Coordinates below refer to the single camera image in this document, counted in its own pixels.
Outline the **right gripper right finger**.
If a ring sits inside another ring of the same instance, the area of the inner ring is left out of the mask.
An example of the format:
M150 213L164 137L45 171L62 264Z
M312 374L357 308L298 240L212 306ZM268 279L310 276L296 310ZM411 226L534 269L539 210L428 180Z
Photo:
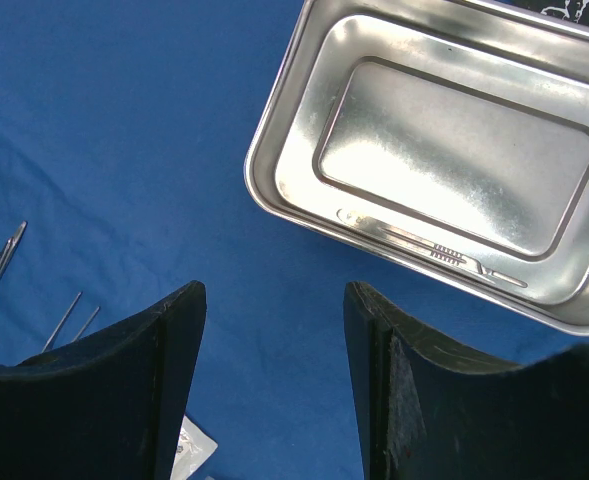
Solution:
M589 344L521 365L364 282L343 319L368 479L589 479Z

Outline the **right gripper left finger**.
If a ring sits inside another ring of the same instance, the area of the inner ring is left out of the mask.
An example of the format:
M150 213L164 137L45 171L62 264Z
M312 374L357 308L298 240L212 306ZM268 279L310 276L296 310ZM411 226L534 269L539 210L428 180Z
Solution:
M0 365L0 479L167 479L206 320L190 282L149 308Z

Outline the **long white green pouch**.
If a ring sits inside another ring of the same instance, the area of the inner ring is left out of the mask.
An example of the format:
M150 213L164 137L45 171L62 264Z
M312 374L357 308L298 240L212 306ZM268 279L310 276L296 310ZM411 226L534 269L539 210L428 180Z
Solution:
M218 443L184 415L170 479L188 479L214 454L217 448Z

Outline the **steel instrument tray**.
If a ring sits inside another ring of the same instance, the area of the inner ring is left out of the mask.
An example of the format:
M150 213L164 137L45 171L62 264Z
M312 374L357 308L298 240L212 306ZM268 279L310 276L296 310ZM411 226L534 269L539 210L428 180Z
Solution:
M589 336L589 1L307 1L247 152L264 210ZM346 208L528 284L343 224Z

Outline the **blue surgical cloth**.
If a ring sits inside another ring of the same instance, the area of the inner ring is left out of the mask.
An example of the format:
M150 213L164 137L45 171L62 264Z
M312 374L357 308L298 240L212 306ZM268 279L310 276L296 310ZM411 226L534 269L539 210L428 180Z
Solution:
M579 345L274 217L243 160L296 1L0 1L0 365L41 354L79 291L86 337L184 285L206 320L184 415L219 478L363 479L347 284L492 356Z

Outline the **long serrated steel forceps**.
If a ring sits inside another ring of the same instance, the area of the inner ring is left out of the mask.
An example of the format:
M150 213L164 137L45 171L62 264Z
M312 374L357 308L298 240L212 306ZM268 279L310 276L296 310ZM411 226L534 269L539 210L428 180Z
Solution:
M55 348L75 343L90 329L102 308L100 305L96 305L92 310L79 308L78 305L81 303L82 298L82 291L75 294L61 318L54 325L53 330L48 334L45 343L41 347L41 353L47 353Z

